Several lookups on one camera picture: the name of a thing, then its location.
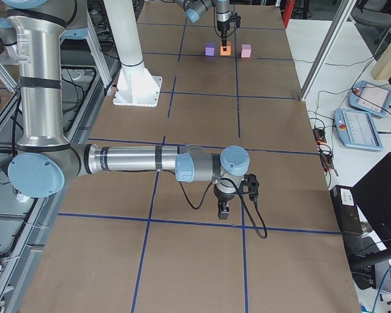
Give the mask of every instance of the chair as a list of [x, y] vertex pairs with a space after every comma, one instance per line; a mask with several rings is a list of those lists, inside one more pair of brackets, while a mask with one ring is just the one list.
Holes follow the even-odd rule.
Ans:
[[378, 44], [375, 53], [384, 42], [391, 27], [391, 12], [384, 12], [387, 2], [388, 0], [358, 0], [351, 12], [351, 16], [356, 23], [383, 30], [375, 41]]

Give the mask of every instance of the orange cube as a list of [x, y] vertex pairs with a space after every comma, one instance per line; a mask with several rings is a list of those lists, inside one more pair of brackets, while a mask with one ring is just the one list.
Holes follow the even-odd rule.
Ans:
[[230, 55], [232, 55], [232, 47], [231, 47], [231, 42], [230, 41], [227, 42], [226, 51], [224, 51], [223, 50], [223, 46], [220, 45], [220, 55], [222, 55], [222, 56], [230, 56]]

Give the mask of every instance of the label sticker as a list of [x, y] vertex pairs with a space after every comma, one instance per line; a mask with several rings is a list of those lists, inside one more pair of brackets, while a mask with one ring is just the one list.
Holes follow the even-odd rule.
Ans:
[[352, 193], [349, 189], [340, 188], [340, 196], [343, 205], [351, 205], [352, 207], [355, 205], [353, 203]]
[[32, 63], [32, 40], [30, 34], [18, 34], [19, 63]]

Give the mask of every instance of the white pillar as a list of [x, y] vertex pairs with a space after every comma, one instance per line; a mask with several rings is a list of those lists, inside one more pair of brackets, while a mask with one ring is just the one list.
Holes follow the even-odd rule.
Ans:
[[156, 106], [162, 77], [151, 76], [143, 62], [132, 0], [104, 0], [122, 69], [113, 103]]

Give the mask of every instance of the small cube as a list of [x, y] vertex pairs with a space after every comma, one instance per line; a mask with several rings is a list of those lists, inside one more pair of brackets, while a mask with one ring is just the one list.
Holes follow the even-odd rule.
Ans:
[[208, 57], [214, 57], [216, 50], [216, 44], [214, 42], [208, 42], [205, 49], [205, 55]]
[[220, 55], [229, 56], [231, 54], [232, 54], [232, 47], [230, 41], [227, 42], [226, 51], [224, 51], [223, 46], [220, 45]]
[[250, 57], [251, 51], [252, 51], [252, 48], [251, 48], [250, 44], [243, 44], [241, 57]]

